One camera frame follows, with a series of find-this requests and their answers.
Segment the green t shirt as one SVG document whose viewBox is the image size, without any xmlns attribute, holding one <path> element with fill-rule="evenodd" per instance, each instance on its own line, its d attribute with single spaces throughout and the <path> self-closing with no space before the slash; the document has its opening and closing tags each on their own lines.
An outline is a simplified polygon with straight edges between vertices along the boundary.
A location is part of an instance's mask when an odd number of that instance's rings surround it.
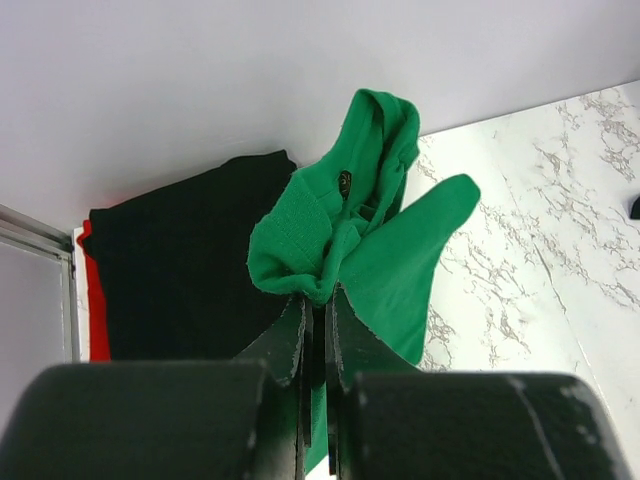
<svg viewBox="0 0 640 480">
<path fill-rule="evenodd" d="M 333 147 L 297 170 L 253 229 L 253 284 L 326 305 L 342 286 L 357 317 L 407 364 L 422 358 L 436 266 L 480 199 L 465 174 L 409 206 L 407 174 L 420 118 L 409 101 L 358 90 Z"/>
</svg>

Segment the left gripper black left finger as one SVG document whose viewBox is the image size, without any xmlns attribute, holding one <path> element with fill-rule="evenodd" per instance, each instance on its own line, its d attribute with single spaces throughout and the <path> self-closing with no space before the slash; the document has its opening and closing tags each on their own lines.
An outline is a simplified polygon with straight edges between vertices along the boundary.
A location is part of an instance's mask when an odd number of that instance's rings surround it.
<svg viewBox="0 0 640 480">
<path fill-rule="evenodd" d="M 224 361 L 75 363 L 22 393 L 5 479 L 300 479 L 311 440 L 308 302 Z"/>
</svg>

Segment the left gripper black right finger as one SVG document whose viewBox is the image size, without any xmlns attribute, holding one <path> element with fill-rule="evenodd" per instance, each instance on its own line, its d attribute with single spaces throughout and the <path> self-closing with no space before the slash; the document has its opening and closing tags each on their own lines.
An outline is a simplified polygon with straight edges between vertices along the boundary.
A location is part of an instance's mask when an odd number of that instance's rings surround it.
<svg viewBox="0 0 640 480">
<path fill-rule="evenodd" d="M 339 479 L 628 479 L 611 424 L 580 379 L 426 373 L 355 314 L 326 308 L 329 469 Z"/>
</svg>

